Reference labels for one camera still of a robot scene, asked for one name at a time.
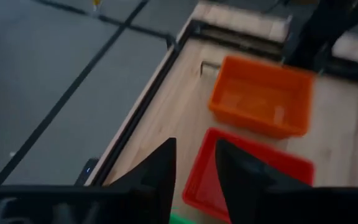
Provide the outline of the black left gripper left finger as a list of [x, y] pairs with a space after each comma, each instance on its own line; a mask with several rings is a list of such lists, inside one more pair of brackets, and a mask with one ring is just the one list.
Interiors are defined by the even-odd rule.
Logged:
[[177, 168], [177, 139], [168, 138], [140, 164], [115, 180], [120, 191], [113, 203], [112, 223], [170, 221]]

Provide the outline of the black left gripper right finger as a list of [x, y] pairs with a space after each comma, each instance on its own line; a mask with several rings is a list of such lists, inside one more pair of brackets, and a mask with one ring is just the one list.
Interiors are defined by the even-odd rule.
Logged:
[[270, 192], [310, 187], [224, 139], [216, 142], [215, 163], [231, 223], [257, 223]]

